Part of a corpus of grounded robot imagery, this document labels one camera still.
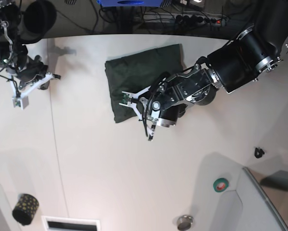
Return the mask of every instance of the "dark green cloth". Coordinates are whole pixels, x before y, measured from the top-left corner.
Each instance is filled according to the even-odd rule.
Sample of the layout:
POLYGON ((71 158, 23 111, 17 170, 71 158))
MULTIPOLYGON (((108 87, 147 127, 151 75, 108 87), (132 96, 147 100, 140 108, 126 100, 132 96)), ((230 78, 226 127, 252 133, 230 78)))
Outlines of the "dark green cloth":
POLYGON ((144 51, 105 63, 116 123, 136 116, 132 108, 119 105, 122 91, 137 93, 150 86, 163 72, 181 72, 180 45, 144 51))

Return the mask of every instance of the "blue device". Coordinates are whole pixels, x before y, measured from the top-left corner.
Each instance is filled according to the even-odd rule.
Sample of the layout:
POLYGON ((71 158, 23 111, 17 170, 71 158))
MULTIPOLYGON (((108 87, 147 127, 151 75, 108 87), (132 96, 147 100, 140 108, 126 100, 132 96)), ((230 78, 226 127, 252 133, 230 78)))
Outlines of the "blue device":
POLYGON ((104 7, 110 6, 149 6, 165 7, 170 5, 171 0, 99 0, 104 7))

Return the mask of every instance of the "small black clip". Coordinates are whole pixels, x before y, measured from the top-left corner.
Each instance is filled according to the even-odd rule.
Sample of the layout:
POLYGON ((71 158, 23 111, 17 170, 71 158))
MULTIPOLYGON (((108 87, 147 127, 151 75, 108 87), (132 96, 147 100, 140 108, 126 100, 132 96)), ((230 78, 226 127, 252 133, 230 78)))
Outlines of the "small black clip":
POLYGON ((265 154, 264 150, 262 150, 261 148, 255 148, 254 155, 257 159, 261 158, 264 154, 265 154))

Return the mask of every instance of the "air vent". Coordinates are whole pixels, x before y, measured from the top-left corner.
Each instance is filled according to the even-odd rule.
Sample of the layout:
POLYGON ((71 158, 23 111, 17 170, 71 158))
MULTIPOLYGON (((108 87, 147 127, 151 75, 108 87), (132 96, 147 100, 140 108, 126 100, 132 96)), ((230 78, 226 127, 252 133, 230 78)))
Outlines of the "air vent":
POLYGON ((46 231, 101 231, 99 220, 42 216, 46 231))

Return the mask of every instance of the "black patterned cup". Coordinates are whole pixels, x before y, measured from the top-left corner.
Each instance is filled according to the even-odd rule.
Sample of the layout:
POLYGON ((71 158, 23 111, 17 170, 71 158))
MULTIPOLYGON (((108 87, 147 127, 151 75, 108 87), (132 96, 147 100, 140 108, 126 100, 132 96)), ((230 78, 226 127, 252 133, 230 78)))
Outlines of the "black patterned cup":
POLYGON ((13 209, 13 218, 22 225, 32 223, 39 207, 38 200, 29 194, 22 194, 13 209))

